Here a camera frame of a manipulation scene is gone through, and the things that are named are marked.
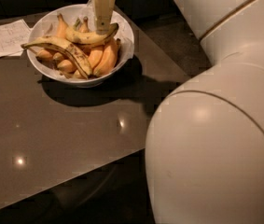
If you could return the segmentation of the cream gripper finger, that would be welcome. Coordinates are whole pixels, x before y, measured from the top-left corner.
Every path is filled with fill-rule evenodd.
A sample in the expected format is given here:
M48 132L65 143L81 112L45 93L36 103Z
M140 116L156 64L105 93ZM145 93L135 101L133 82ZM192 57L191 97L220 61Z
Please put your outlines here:
M110 28L116 0L93 0L94 23L96 31L102 35Z

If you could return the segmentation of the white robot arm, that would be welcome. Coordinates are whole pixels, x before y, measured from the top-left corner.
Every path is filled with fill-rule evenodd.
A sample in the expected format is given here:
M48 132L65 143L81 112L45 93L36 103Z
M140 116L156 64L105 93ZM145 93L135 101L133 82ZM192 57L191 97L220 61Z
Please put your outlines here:
M210 69L146 135L156 224L264 224L264 0L174 0Z

